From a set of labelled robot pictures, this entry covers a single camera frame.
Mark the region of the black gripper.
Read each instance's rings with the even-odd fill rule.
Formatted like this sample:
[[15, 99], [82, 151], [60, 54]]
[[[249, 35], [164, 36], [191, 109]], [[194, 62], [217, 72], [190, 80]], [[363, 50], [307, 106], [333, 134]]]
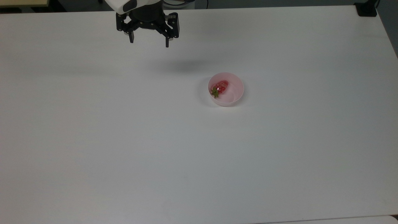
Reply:
[[130, 43], [134, 43], [134, 31], [138, 28], [156, 30], [165, 37], [165, 47], [179, 37], [178, 13], [164, 14], [163, 6], [142, 6], [129, 13], [116, 13], [116, 28], [128, 35]]

